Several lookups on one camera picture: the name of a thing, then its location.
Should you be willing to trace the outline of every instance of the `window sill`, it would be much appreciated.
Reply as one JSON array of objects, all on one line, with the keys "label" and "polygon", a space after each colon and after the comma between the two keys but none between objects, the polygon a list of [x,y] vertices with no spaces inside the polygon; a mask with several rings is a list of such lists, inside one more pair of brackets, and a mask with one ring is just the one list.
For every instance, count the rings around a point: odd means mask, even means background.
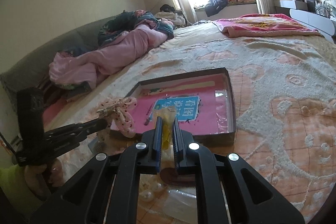
[{"label": "window sill", "polygon": [[[249,4],[257,4],[257,2],[250,2],[250,3],[229,3],[228,5],[227,5],[227,7],[228,6],[238,6],[238,5],[249,5]],[[205,9],[205,7],[201,7],[201,8],[194,8],[194,10],[195,11],[202,11],[202,10],[204,10]]]}]

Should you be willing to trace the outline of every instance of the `bed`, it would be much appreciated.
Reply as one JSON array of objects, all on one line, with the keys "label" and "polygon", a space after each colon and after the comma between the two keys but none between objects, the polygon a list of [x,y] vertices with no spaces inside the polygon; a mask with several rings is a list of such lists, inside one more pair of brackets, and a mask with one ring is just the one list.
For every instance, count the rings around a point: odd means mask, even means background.
[{"label": "bed", "polygon": [[[90,94],[67,104],[45,130],[94,118],[93,109],[106,98],[124,97],[138,81],[226,67],[238,129],[234,146],[211,150],[238,153],[309,223],[336,182],[336,46],[316,35],[228,38],[213,23],[174,34]],[[94,137],[60,157],[66,179],[93,156],[87,145]],[[139,200],[138,223],[181,222],[164,213],[169,189],[149,203]]]}]

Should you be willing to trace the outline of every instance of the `pink blanket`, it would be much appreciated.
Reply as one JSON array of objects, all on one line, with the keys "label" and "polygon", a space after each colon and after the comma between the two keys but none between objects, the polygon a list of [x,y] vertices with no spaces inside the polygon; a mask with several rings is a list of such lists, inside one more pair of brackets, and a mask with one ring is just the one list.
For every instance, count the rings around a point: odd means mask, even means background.
[{"label": "pink blanket", "polygon": [[103,47],[77,57],[58,52],[49,65],[51,81],[66,86],[87,81],[90,88],[105,80],[148,50],[158,47],[167,40],[167,35],[141,24],[130,32],[125,32],[116,45]]},{"label": "pink blanket", "polygon": [[281,35],[321,35],[294,19],[283,15],[251,14],[238,18],[218,19],[213,23],[229,37],[276,37]]}]

